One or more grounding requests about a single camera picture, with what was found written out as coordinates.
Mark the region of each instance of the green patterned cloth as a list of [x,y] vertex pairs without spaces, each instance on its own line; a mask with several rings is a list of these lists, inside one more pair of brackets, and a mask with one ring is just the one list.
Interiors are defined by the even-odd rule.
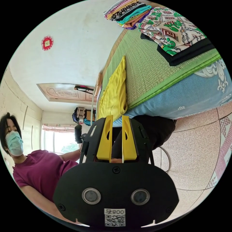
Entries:
[[138,30],[129,30],[126,33],[102,82],[102,90],[105,90],[109,78],[125,55],[128,110],[221,58],[218,51],[212,49],[177,66],[169,66],[157,51],[158,45],[140,39],[140,34]]

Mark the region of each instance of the folded clothes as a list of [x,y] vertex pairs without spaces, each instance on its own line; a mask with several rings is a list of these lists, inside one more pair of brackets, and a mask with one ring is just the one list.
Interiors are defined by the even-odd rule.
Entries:
[[140,16],[139,14],[138,14],[138,15],[135,15],[135,16],[132,16],[132,17],[130,17],[129,21],[130,21],[130,20],[133,20],[133,19],[135,19],[135,18],[137,18],[137,17],[139,17],[139,16]]
[[166,7],[155,7],[136,26],[172,56],[206,38],[187,18]]
[[[138,19],[138,22],[143,21],[143,19],[149,14],[149,12],[150,11],[147,10],[146,13],[143,16],[141,16],[140,19]],[[136,22],[135,23],[130,23],[130,24],[124,24],[123,28],[128,29],[128,30],[134,30],[136,28],[135,24],[136,24]]]
[[108,12],[105,15],[105,18],[106,19],[111,19],[113,14],[116,14],[117,12],[121,11],[124,8],[127,9],[127,7],[130,7],[130,5],[133,4],[133,3],[141,3],[141,2],[139,2],[139,0],[124,0],[118,6],[116,6],[110,12]]
[[141,19],[143,20],[144,17],[146,17],[149,13],[149,10],[146,10],[145,12],[143,12],[142,14],[140,14],[138,17],[128,21],[127,23],[125,23],[123,25],[123,27],[133,27],[137,22],[139,22]]
[[[155,42],[152,38],[145,34],[141,34],[140,38]],[[170,54],[166,53],[160,46],[157,47],[157,51],[165,58],[165,60],[169,63],[170,66],[177,66],[187,60],[190,60],[214,48],[215,47],[210,42],[210,40],[208,38],[205,38],[193,44],[188,49],[185,49],[177,53],[175,56],[171,56]]]
[[143,6],[143,7],[134,9],[134,11],[130,11],[127,14],[122,15],[120,18],[117,18],[116,21],[117,21],[117,23],[123,23],[123,24],[125,24],[127,21],[129,21],[129,19],[132,16],[141,14],[141,13],[143,13],[146,10],[150,10],[151,8],[152,8],[151,6],[149,6],[149,5],[146,6],[146,4],[145,4],[145,6]]
[[121,10],[115,12],[114,14],[112,14],[110,20],[111,21],[123,20],[126,16],[130,15],[131,13],[133,13],[136,9],[139,9],[139,8],[142,8],[142,7],[145,7],[145,6],[146,6],[146,4],[141,3],[141,2],[132,3],[132,4],[130,4],[130,5],[122,8]]
[[109,11],[111,11],[114,7],[118,6],[121,2],[124,2],[122,0],[119,0],[115,2],[108,10],[104,11],[103,14],[106,15]]

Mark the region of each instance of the face mask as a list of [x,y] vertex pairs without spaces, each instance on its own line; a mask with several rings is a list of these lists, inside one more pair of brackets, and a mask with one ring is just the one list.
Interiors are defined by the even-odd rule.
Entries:
[[11,131],[6,135],[6,142],[10,153],[14,156],[21,156],[23,154],[23,141],[16,131]]

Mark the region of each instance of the red decoration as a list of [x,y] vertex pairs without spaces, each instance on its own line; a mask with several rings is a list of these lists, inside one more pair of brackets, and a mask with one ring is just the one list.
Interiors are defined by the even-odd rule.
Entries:
[[44,51],[47,51],[52,47],[53,39],[50,36],[46,36],[46,37],[43,38],[43,40],[41,42],[41,45],[42,45],[42,49]]

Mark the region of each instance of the screw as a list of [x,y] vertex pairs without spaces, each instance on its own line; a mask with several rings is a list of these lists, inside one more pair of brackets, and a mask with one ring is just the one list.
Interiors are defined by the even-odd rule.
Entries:
[[59,204],[58,207],[60,210],[65,211],[65,207],[62,204]]
[[166,213],[171,213],[171,211],[172,211],[172,207],[171,206],[166,209]]
[[120,168],[119,168],[119,167],[114,167],[114,168],[113,168],[113,173],[114,173],[114,174],[120,173]]

